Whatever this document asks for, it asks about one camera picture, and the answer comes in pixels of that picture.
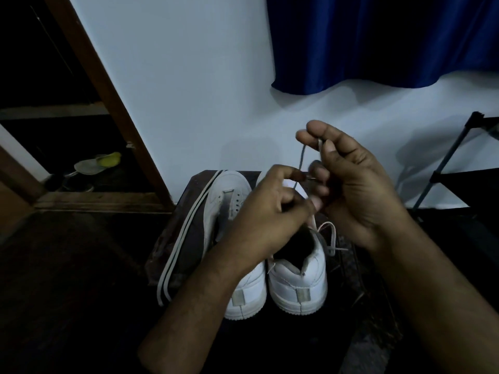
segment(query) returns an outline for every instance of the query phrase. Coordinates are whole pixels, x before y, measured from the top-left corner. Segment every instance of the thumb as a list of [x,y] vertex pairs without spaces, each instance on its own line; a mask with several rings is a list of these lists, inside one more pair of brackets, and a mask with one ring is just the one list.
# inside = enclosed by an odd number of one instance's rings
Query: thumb
[[318,212],[322,207],[322,201],[319,197],[311,195],[308,199],[295,201],[293,207],[289,211],[281,214],[281,219],[288,228],[293,228],[293,233],[305,223],[309,217]]
[[326,140],[320,152],[322,164],[340,180],[352,178],[358,172],[358,166],[342,157],[334,147],[334,143]]

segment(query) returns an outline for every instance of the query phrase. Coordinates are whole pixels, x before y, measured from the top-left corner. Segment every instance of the forearm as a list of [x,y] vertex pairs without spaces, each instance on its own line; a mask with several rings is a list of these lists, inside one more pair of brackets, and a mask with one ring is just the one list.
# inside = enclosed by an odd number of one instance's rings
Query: forearm
[[499,370],[499,317],[414,221],[373,259],[437,362],[449,372]]
[[197,267],[139,348],[153,373],[195,373],[203,367],[243,269],[220,243]]

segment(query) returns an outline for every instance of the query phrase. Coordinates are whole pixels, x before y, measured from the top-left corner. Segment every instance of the shoe sole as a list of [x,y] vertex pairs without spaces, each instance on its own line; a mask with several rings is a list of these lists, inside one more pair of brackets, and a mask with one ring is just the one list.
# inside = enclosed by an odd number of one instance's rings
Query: shoe sole
[[249,302],[244,306],[228,307],[225,311],[225,318],[228,320],[243,320],[255,316],[264,307],[266,300],[267,287],[264,286],[260,296],[254,301]]
[[291,302],[282,298],[272,289],[271,281],[268,282],[268,291],[274,303],[284,312],[292,315],[310,315],[317,312],[324,305],[327,297],[327,281],[324,283],[324,290],[320,298],[309,302]]

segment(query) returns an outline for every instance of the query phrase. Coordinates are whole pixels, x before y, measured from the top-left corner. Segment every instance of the hand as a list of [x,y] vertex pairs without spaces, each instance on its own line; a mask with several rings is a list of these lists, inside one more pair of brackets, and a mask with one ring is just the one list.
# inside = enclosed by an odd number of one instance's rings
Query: hand
[[368,250],[376,250],[383,235],[396,229],[409,214],[376,157],[343,131],[321,121],[310,121],[296,139],[318,150],[324,141],[321,162],[309,172],[322,182],[312,193],[324,202],[324,211],[339,232]]
[[[320,198],[303,199],[296,190],[284,187],[285,178],[303,181],[305,174],[290,166],[274,165],[250,193],[221,241],[246,271],[280,250],[322,207]],[[281,204],[290,202],[293,206],[283,212]]]

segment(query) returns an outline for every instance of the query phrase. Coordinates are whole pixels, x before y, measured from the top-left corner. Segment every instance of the blue curtain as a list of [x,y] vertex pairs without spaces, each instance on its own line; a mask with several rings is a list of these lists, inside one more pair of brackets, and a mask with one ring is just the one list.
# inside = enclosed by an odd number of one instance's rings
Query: blue curtain
[[318,93],[346,79],[420,88],[499,70],[499,0],[267,0],[272,87]]

